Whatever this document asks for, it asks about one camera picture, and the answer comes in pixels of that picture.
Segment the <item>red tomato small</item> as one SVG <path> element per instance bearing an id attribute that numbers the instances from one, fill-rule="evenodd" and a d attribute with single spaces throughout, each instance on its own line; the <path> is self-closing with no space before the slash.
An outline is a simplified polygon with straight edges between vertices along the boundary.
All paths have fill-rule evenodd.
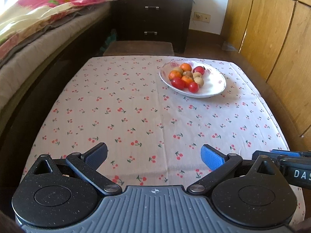
<path id="1" fill-rule="evenodd" d="M 196 82 L 191 82 L 188 85 L 188 90 L 193 93 L 196 94 L 199 91 L 199 85 Z"/>

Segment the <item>orange mandarin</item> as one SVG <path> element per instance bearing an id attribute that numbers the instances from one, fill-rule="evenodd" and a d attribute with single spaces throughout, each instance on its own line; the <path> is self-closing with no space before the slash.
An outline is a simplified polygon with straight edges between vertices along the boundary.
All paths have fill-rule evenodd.
<path id="1" fill-rule="evenodd" d="M 182 73 L 180 73 L 178 70 L 172 70 L 168 75 L 168 79 L 172 81 L 175 78 L 182 78 Z"/>
<path id="2" fill-rule="evenodd" d="M 188 88 L 189 85 L 193 82 L 193 78 L 190 77 L 190 76 L 182 76 L 181 79 L 182 79 L 183 82 L 184 82 L 184 87 L 185 87 L 185 88 Z"/>
<path id="3" fill-rule="evenodd" d="M 192 71 L 192 67 L 191 67 L 191 65 L 190 64 L 188 64 L 188 63 L 183 63 L 183 64 L 181 64 L 180 66 L 179 66 L 184 72 L 185 71 Z"/>

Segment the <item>wall power outlet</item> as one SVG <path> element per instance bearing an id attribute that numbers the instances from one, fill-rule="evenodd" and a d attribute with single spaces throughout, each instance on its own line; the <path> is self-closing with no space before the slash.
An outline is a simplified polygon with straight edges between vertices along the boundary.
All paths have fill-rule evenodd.
<path id="1" fill-rule="evenodd" d="M 209 14 L 204 14 L 204 13 L 200 13 L 200 12 L 194 12 L 194 15 L 193 15 L 193 20 L 194 21 L 210 23 L 210 19 L 211 19 L 211 15 L 209 15 Z"/>

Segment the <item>dark wooden nightstand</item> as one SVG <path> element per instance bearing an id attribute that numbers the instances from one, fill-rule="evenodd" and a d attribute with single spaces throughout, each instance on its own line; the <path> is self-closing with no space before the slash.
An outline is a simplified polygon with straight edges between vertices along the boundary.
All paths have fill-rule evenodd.
<path id="1" fill-rule="evenodd" d="M 169 42 L 186 47 L 193 0 L 113 0 L 111 15 L 118 41 Z"/>

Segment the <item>white floral plate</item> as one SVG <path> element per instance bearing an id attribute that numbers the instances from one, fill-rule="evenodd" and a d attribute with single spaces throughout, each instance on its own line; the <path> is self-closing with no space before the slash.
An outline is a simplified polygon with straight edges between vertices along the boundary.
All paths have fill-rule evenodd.
<path id="1" fill-rule="evenodd" d="M 203 66 L 206 70 L 205 73 L 202 75 L 202 79 L 204 80 L 204 85 L 202 88 L 199 88 L 199 91 L 196 94 L 191 93 L 188 88 L 184 88 L 183 90 L 179 90 L 174 88 L 171 85 L 171 81 L 168 79 L 169 73 L 173 70 L 174 67 L 179 67 L 183 63 L 188 63 L 192 67 L 192 71 L 197 66 Z M 211 65 L 204 64 L 202 62 L 195 62 L 195 61 L 171 61 L 164 64 L 159 70 L 160 79 L 172 90 L 176 93 L 181 95 L 192 97 L 192 98 L 208 98 L 212 96 L 216 96 L 221 94 L 227 86 L 226 79 L 224 75 L 219 72 L 217 69 L 212 67 Z"/>

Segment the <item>floral red yellow blanket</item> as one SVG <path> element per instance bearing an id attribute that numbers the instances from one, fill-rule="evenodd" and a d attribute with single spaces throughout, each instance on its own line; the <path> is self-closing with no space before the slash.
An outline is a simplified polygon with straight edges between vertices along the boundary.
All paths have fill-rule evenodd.
<path id="1" fill-rule="evenodd" d="M 1 61 L 23 40 L 90 5 L 111 0 L 18 0 L 1 14 Z"/>

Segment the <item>cherry print tablecloth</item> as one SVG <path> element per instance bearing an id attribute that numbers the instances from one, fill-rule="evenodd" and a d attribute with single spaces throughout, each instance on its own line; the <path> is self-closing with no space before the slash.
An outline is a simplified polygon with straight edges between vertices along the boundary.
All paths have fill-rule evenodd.
<path id="1" fill-rule="evenodd" d="M 209 65 L 227 86 L 196 99 L 170 89 L 164 65 Z M 207 175 L 200 149 L 209 144 L 245 159 L 256 150 L 288 150 L 265 100 L 234 63 L 165 56 L 94 57 L 63 88 L 32 145 L 25 169 L 41 154 L 63 158 L 108 147 L 99 172 L 118 185 L 183 185 Z"/>

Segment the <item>red tomato large front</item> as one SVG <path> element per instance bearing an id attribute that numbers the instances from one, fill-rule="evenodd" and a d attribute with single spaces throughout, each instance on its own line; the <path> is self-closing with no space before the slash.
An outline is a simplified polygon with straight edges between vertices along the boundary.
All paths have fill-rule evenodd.
<path id="1" fill-rule="evenodd" d="M 201 75 L 203 75 L 205 73 L 205 68 L 203 66 L 197 66 L 193 69 L 193 73 L 200 73 Z"/>

